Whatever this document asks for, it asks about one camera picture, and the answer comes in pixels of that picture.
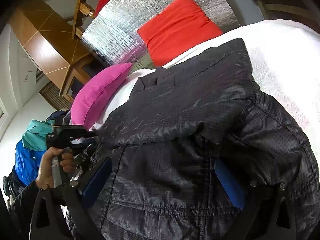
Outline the person's left hand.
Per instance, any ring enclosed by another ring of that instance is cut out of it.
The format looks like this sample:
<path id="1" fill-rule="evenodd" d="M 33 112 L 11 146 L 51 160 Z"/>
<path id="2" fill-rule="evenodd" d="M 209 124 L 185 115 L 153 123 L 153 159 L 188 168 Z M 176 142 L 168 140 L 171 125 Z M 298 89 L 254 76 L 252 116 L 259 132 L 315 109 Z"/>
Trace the person's left hand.
<path id="1" fill-rule="evenodd" d="M 53 188 L 54 177 L 52 169 L 55 157 L 62 158 L 62 160 L 59 161 L 59 167 L 61 167 L 64 172 L 75 172 L 76 164 L 72 150 L 50 147 L 42 156 L 37 178 L 35 179 L 35 183 L 39 189 L 46 189 L 47 187 Z"/>

